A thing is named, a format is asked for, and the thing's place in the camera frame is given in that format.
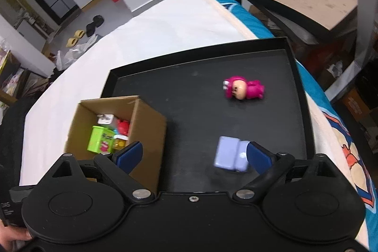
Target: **black cloth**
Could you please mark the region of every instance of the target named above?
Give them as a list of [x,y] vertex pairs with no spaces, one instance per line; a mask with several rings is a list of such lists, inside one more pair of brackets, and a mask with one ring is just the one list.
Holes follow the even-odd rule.
[[6,111],[0,125],[1,188],[18,186],[20,181],[25,117],[37,100],[23,97]]

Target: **cardboard carton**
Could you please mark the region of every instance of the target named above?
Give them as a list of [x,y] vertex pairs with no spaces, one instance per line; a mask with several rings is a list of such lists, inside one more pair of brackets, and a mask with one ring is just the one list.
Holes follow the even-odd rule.
[[350,92],[343,97],[343,104],[348,108],[357,122],[370,112],[369,107],[364,103],[356,88],[350,90]]
[[143,102],[138,96],[98,98],[83,100],[77,105],[65,144],[65,153],[72,153],[77,160],[93,159],[95,153],[87,151],[92,126],[98,114],[114,114],[130,121],[128,144],[140,141],[143,158],[130,176],[156,192],[166,133],[166,118]]

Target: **slipper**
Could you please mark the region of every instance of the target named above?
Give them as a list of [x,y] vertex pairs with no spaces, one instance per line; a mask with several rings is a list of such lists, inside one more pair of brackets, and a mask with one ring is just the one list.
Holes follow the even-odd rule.
[[96,24],[95,22],[92,22],[88,25],[86,25],[86,36],[89,38],[94,35],[96,30]]
[[85,33],[86,32],[84,30],[78,30],[75,32],[75,35],[73,37],[77,39],[81,39],[85,35]]
[[103,19],[103,17],[101,15],[96,15],[93,18],[93,21],[94,21],[96,27],[100,27],[103,24],[104,19]]
[[77,42],[78,42],[77,38],[69,38],[69,40],[66,44],[66,47],[68,47],[68,48],[74,47]]

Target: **white sheet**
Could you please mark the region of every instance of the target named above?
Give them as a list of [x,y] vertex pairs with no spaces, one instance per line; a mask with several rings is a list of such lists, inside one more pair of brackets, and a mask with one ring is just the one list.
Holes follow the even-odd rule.
[[210,0],[164,0],[102,38],[26,116],[20,185],[37,184],[63,153],[76,105],[101,96],[109,70],[176,51],[256,38],[235,23],[241,24],[227,10],[219,13]]

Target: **blue gripper pad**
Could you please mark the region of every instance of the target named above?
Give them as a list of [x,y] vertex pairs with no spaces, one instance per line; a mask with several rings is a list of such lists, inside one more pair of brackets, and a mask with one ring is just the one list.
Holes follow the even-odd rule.
[[139,141],[129,144],[112,156],[113,163],[129,174],[140,163],[143,157],[143,146]]
[[247,160],[258,174],[262,174],[273,166],[277,161],[277,157],[258,143],[252,141],[247,146]]

